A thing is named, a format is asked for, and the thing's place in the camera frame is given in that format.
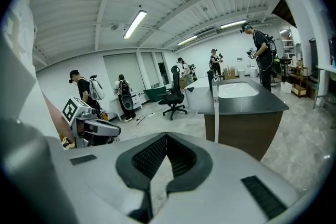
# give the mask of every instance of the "ceiling light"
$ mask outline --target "ceiling light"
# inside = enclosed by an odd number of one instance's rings
[[[141,10],[138,12],[138,14],[136,15],[136,17],[134,18],[133,22],[131,23],[131,25],[128,27],[125,35],[124,35],[124,39],[128,39],[130,38],[131,34],[133,33],[133,31],[136,29],[136,27],[138,26],[138,24],[142,21],[142,19],[147,15],[147,12],[145,12],[144,10]]]
[[[184,41],[182,41],[182,42],[180,42],[180,43],[177,43],[177,44],[178,44],[179,46],[180,46],[180,45],[183,45],[183,44],[185,44],[185,43],[187,43],[187,42],[189,42],[189,41],[194,40],[196,37],[197,37],[197,36],[190,37],[190,38],[188,38],[188,39],[186,39],[186,40],[184,40]]]
[[[245,22],[246,22],[246,20],[239,20],[239,21],[234,22],[234,23],[229,23],[229,24],[226,24],[226,25],[221,25],[221,29],[227,28],[227,27],[230,27],[230,26],[234,26],[234,25],[241,25],[241,24],[243,24]]]

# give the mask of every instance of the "floor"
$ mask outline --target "floor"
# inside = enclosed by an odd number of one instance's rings
[[[290,109],[284,112],[275,138],[261,163],[280,174],[303,194],[324,179],[335,156],[336,130],[330,129],[333,117],[324,108],[313,109],[312,99],[300,99],[292,93],[283,93],[280,86],[272,88],[272,92]],[[205,139],[203,115],[195,111],[188,111],[187,115],[176,112],[171,121],[169,113],[162,115],[168,108],[149,102],[143,105],[142,110],[136,110],[137,117],[152,112],[155,114],[147,116],[140,123],[136,120],[112,122],[121,127],[121,141],[163,131]],[[154,214],[164,205],[167,199],[165,186],[172,179],[170,163],[166,158],[151,182]]]

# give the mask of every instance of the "office chair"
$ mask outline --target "office chair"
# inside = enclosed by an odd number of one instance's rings
[[[184,100],[184,95],[181,92],[180,89],[180,69],[177,66],[173,66],[171,69],[171,72],[173,73],[173,88],[167,90],[167,93],[159,94],[158,96],[162,96],[162,100],[159,101],[159,104],[167,104],[171,108],[167,111],[163,112],[162,114],[165,116],[167,112],[172,112],[170,119],[173,120],[173,115],[175,111],[182,111],[185,114],[188,114],[186,110],[180,109],[181,107],[185,108],[184,105],[177,105],[181,104]]]

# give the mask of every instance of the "ceiling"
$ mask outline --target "ceiling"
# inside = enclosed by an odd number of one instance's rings
[[[37,69],[88,52],[125,48],[178,49],[177,43],[224,23],[260,23],[280,0],[31,0]],[[129,39],[139,10],[147,15]]]

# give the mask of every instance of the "white backpack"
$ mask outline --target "white backpack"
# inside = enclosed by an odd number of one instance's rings
[[[91,97],[92,100],[103,100],[105,97],[105,94],[103,92],[103,87],[100,85],[100,83],[97,80],[95,80],[96,77],[97,75],[90,77],[89,97]]]

